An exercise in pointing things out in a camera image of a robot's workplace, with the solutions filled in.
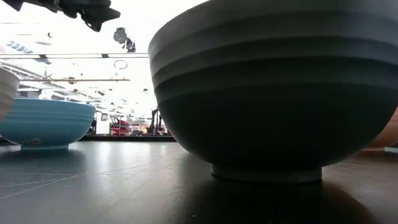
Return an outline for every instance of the bowl foot ring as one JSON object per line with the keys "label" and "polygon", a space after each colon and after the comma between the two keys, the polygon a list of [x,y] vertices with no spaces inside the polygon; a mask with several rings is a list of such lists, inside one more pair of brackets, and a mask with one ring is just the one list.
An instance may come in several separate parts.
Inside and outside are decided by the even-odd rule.
{"label": "bowl foot ring", "polygon": [[314,170],[242,170],[211,165],[211,173],[225,179],[271,184],[303,184],[322,179],[322,168]]}

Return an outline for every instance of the white wall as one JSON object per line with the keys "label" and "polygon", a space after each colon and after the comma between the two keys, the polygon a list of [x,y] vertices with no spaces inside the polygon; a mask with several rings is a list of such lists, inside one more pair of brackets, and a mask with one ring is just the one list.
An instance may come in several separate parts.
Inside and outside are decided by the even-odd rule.
{"label": "white wall", "polygon": [[109,133],[109,124],[111,123],[111,117],[108,115],[108,120],[102,121],[102,113],[101,112],[96,112],[96,117],[97,117],[97,130],[96,134],[110,134]]}

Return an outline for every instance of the dark gray bowl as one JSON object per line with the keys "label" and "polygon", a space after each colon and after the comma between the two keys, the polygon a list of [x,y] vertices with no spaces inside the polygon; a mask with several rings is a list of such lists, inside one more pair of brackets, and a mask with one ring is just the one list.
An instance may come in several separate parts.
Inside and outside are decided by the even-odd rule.
{"label": "dark gray bowl", "polygon": [[149,46],[167,127],[222,177],[320,180],[398,104],[398,2],[212,0]]}

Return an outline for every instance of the ceiling light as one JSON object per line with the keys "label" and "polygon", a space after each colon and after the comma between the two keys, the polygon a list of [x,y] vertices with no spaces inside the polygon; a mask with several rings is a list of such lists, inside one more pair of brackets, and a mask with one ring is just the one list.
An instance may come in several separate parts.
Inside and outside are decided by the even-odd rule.
{"label": "ceiling light", "polygon": [[108,54],[110,58],[147,58],[148,53],[133,53],[133,54]]}
{"label": "ceiling light", "polygon": [[47,54],[47,58],[102,58],[101,54]]}

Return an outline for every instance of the ceramic bowl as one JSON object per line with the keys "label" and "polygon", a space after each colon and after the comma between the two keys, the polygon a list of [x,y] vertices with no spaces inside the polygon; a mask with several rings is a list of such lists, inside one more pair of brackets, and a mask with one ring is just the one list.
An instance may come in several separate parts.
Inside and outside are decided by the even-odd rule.
{"label": "ceramic bowl", "polygon": [[0,121],[2,121],[14,102],[19,79],[13,73],[0,67]]}
{"label": "ceramic bowl", "polygon": [[216,176],[320,180],[321,167],[363,149],[398,105],[396,6],[216,0],[185,11],[149,45],[168,129]]}
{"label": "ceramic bowl", "polygon": [[21,145],[21,150],[68,149],[87,133],[94,113],[90,105],[16,98],[6,119],[0,122],[0,134]]}

